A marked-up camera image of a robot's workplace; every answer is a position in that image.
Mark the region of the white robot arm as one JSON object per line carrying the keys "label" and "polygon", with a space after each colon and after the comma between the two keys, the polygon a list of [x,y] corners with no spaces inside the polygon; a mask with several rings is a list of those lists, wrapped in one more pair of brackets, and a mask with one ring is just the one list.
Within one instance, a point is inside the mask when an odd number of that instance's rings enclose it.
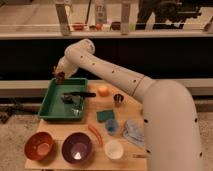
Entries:
{"label": "white robot arm", "polygon": [[56,79],[67,79],[82,68],[140,102],[148,171],[203,171],[198,115],[190,92],[176,81],[156,81],[94,52],[89,39],[68,46],[54,68]]}

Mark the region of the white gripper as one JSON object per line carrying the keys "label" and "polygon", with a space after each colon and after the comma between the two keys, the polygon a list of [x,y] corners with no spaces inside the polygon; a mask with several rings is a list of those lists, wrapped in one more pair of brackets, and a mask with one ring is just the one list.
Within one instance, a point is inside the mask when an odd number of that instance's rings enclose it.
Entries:
{"label": "white gripper", "polygon": [[65,73],[65,79],[70,78],[72,75],[74,75],[77,70],[78,66],[71,63],[65,56],[63,56],[56,66],[60,71],[63,71]]}

